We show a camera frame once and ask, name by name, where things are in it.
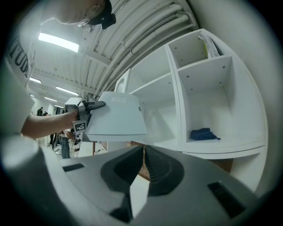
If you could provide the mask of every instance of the white pipe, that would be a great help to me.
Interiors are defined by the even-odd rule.
[[[139,54],[139,56],[137,58],[135,58],[118,76],[116,79],[114,79],[111,84],[107,87],[107,90],[113,85],[113,83],[115,83],[135,62],[137,62],[144,54],[146,54],[148,51],[150,51],[152,48],[156,47],[158,44],[164,42],[165,40],[169,39],[170,37],[174,36],[175,34],[189,29],[191,27],[195,26],[194,24],[190,24],[187,26],[184,26],[178,30],[175,30],[174,32],[164,36],[162,39],[158,40],[158,42],[155,42],[154,44],[152,44],[150,47],[148,47],[145,51],[143,51],[141,54]]]
[[[131,46],[131,44],[134,43],[134,41],[136,39],[138,39],[138,37],[140,35],[142,35],[144,32],[146,32],[149,28],[151,28],[152,26],[154,26],[156,23],[158,23],[159,21],[163,20],[164,18],[166,18],[168,15],[173,14],[174,12],[180,11],[182,10],[182,7],[180,5],[171,5],[170,8],[160,14],[158,14],[155,18],[153,18],[149,23],[146,23],[144,26],[142,26],[136,33],[135,35],[133,35],[126,43],[125,45],[119,50],[119,52],[116,54],[116,56],[114,57],[114,59],[112,60],[112,62],[110,63],[110,65],[107,67],[107,70],[105,71],[105,73],[102,75],[102,78],[98,84],[97,90],[95,95],[97,96],[99,93],[99,90],[101,89],[102,85],[104,84],[105,80],[107,79],[107,77],[109,76],[109,74],[111,73],[113,66],[115,64],[117,64],[119,62],[120,57],[122,56],[122,54]]]
[[[170,5],[170,8],[162,13],[160,13],[158,16],[153,18],[150,23],[146,23],[143,25],[132,37],[129,38],[129,40],[125,43],[125,47],[129,48],[131,44],[134,43],[135,40],[137,40],[145,31],[147,31],[149,28],[151,28],[154,24],[158,23],[159,21],[166,18],[168,15],[173,14],[174,12],[181,11],[182,7],[180,5]]]
[[[152,32],[149,36],[147,36],[146,38],[144,38],[139,44],[137,44],[133,50],[132,53],[136,54],[142,47],[144,47],[146,44],[150,43],[154,38],[156,38],[158,35],[160,35],[161,33],[169,30],[170,28],[183,23],[185,21],[189,20],[189,17],[187,15],[182,15],[181,17],[172,20],[170,22],[168,22],[167,24],[161,26],[160,28],[156,29],[154,32]]]
[[[157,5],[156,7],[154,7],[153,10],[149,11],[148,13],[146,13],[145,15],[143,15],[138,21],[136,21],[136,23],[134,23],[128,30],[127,30],[127,35],[130,34],[134,28],[138,27],[138,25],[143,22],[146,18],[150,17],[153,13],[155,13],[156,11],[162,9],[163,7],[171,4],[173,1],[167,1],[167,2],[163,2],[162,4],[159,3],[159,5]],[[116,51],[116,49],[119,47],[120,43],[118,43],[114,48],[113,48],[113,52]]]
[[[120,27],[123,26],[125,20],[127,20],[128,17],[129,17],[131,14],[133,14],[133,12],[135,12],[135,11],[138,10],[139,8],[142,8],[143,5],[146,4],[146,2],[147,2],[147,0],[140,0],[140,1],[138,1],[138,4],[135,4],[134,8],[131,7],[131,13],[130,13],[128,16],[125,16],[125,15],[120,16],[119,23],[117,23],[116,26],[113,27],[112,35],[110,36],[110,38],[108,39],[107,42],[110,42],[110,40],[112,39],[112,37],[115,36],[115,33],[116,33],[117,31],[118,31],[118,32],[120,31]],[[102,54],[103,54],[103,52],[104,52],[104,50],[105,50],[106,47],[107,47],[107,44],[101,49],[101,53],[102,53]]]
[[[120,62],[117,68],[112,72],[109,79],[104,84],[99,96],[102,94],[102,92],[106,89],[109,82],[115,77],[115,75],[124,67],[124,65],[128,62],[128,60],[131,59],[131,57],[136,54],[141,48],[143,48],[145,45],[147,45],[150,41],[152,41],[155,37],[160,35],[161,33],[177,26],[178,24],[181,24],[185,21],[188,21],[189,17],[187,15],[183,15],[173,21],[170,21],[169,23],[161,26],[160,28],[156,29],[154,32],[152,32],[148,37],[146,37],[143,41],[141,41],[133,50]]]

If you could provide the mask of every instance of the ceiling light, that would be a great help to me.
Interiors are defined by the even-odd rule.
[[[62,89],[62,88],[60,88],[60,87],[56,87],[56,89],[61,90],[61,91],[64,91],[64,92],[67,92],[67,93],[70,93],[70,94],[73,94],[73,95],[76,95],[76,96],[79,96],[79,94],[77,94],[77,93],[71,92],[71,91],[69,91],[69,90]]]
[[[38,80],[38,79],[30,78],[30,81],[33,81],[33,82],[36,82],[36,83],[41,84],[41,81],[40,81],[40,80]]]
[[[58,46],[64,47],[66,49],[70,49],[70,50],[72,50],[72,51],[74,51],[76,53],[79,50],[79,45],[78,44],[73,43],[71,41],[67,41],[67,40],[65,40],[63,38],[55,37],[53,35],[40,33],[38,39],[41,40],[41,41],[46,41],[48,43],[52,43],[54,45],[58,45]]]
[[[53,99],[50,99],[50,98],[47,98],[47,97],[45,97],[45,99],[57,102],[56,100],[53,100]]]
[[[54,105],[55,107],[58,107],[58,108],[62,108],[62,109],[64,109],[64,107],[61,107],[61,106],[58,106],[58,105]]]

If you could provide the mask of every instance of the folded blue fabric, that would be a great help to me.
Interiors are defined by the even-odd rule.
[[[214,135],[210,131],[210,128],[202,128],[202,129],[199,129],[199,130],[192,130],[190,138],[195,139],[195,140],[206,140],[206,139],[218,139],[218,140],[220,140],[221,139],[221,138],[218,138],[216,135]]]

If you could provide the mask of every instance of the hand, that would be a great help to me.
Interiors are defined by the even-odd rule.
[[[66,123],[68,125],[68,129],[73,128],[73,122],[76,121],[76,117],[78,115],[78,110],[74,110],[72,112],[68,112],[65,114]]]

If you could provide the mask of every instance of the white shirt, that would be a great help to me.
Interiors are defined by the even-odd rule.
[[[44,5],[38,4],[14,29],[6,57],[0,63],[0,131],[21,133],[34,101],[27,93],[33,66],[35,44],[40,32]]]

